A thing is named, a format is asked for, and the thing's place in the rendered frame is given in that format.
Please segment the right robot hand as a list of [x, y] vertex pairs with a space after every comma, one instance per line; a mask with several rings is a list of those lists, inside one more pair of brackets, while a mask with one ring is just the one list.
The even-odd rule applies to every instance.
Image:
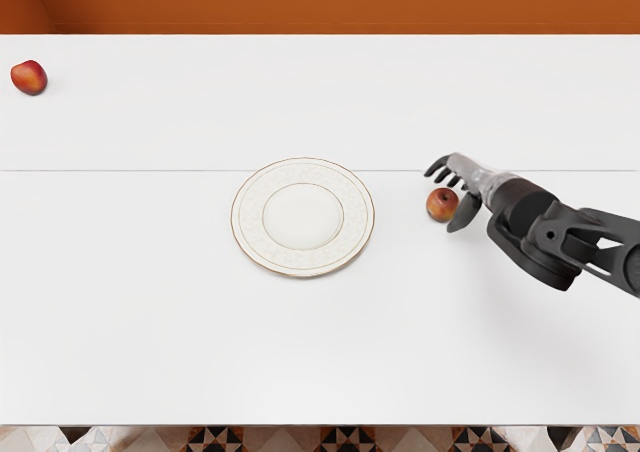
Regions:
[[449, 233], [464, 229], [476, 217], [483, 205], [489, 205], [491, 195], [505, 176], [504, 172], [482, 165], [461, 153], [440, 157], [427, 168], [424, 176], [431, 177], [436, 172], [439, 174], [434, 179], [435, 183], [441, 183], [451, 175], [452, 178], [447, 186], [452, 188], [462, 182], [463, 189], [466, 191], [447, 225]]

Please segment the white patterned gold-rimmed plate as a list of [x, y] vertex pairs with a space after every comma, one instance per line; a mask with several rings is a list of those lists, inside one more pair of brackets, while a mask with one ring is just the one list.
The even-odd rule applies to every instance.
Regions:
[[242, 184], [230, 224], [241, 251], [277, 274], [312, 278], [353, 262], [376, 220], [371, 193], [353, 172], [323, 159], [269, 164]]

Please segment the small red apple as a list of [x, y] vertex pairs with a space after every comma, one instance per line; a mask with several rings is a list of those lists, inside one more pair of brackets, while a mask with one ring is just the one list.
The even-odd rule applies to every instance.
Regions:
[[459, 197], [457, 193], [446, 187], [436, 188], [427, 196], [425, 208], [427, 214], [439, 223], [449, 222], [458, 207]]

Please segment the large red apple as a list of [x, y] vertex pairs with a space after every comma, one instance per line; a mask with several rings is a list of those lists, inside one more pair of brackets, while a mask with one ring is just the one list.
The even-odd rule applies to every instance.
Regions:
[[14, 65], [11, 68], [10, 77], [13, 85], [27, 95], [39, 95], [48, 85], [46, 71], [35, 60]]

